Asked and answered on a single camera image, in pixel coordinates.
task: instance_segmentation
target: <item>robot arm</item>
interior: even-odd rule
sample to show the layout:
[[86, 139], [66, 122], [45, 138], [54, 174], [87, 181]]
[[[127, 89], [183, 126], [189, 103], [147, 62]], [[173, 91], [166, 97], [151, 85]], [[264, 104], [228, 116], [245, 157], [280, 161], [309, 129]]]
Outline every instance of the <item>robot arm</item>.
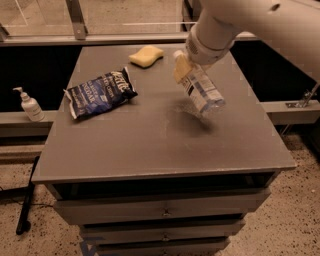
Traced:
[[200, 0], [203, 11], [186, 42], [189, 57], [213, 64], [242, 31], [320, 82], [320, 10], [292, 0]]

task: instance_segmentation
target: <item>blue snack bag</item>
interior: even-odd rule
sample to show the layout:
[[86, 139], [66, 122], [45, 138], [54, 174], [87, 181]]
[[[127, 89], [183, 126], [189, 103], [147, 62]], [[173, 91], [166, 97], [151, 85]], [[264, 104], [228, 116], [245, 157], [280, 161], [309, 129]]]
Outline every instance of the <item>blue snack bag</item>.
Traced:
[[65, 93], [74, 119], [105, 113], [138, 95], [126, 67], [67, 89]]

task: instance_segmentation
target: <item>pump bottle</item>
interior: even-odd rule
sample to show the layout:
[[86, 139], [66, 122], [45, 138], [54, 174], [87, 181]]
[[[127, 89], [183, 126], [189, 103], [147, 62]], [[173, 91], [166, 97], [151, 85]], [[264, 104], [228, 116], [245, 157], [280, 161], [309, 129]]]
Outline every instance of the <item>pump bottle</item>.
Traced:
[[33, 122], [41, 121], [44, 118], [44, 113], [38, 102], [24, 92], [22, 87], [13, 88], [13, 90], [20, 92], [20, 97], [22, 99], [21, 107], [26, 112], [29, 119]]

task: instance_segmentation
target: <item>yellow sponge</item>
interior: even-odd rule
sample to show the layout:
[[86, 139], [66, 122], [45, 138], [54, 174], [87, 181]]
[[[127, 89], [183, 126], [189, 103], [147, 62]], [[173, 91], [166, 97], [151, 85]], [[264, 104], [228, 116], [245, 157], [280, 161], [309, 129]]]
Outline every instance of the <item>yellow sponge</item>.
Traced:
[[163, 50], [152, 45], [147, 45], [142, 47], [137, 53], [130, 55], [129, 60], [142, 68], [148, 68], [162, 57]]

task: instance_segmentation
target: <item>metal post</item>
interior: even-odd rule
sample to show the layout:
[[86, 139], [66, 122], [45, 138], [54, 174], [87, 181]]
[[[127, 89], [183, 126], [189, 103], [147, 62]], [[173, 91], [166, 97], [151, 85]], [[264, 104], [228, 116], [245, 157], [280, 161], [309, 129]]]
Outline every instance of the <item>metal post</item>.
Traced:
[[87, 36], [87, 28], [80, 7], [79, 0], [66, 0], [69, 15], [72, 21], [74, 36], [78, 40], [84, 40]]
[[0, 42], [4, 42], [7, 39], [8, 35], [8, 31], [0, 23]]

